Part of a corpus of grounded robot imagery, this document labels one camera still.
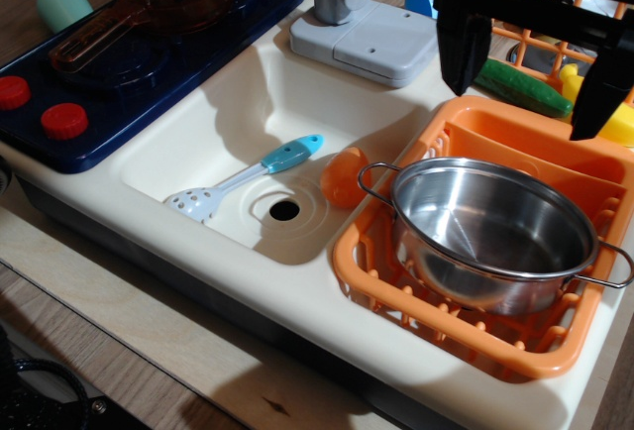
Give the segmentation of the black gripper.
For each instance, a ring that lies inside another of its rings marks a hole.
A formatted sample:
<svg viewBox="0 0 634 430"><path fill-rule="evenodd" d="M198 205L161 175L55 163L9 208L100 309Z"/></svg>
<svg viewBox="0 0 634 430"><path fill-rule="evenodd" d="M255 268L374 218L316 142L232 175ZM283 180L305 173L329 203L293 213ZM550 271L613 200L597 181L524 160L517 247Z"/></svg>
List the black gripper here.
<svg viewBox="0 0 634 430"><path fill-rule="evenodd" d="M493 19L600 49L581 85L570 136L594 138L633 88L633 15L613 19L569 1L433 0L444 82L458 96L474 83L488 58Z"/></svg>

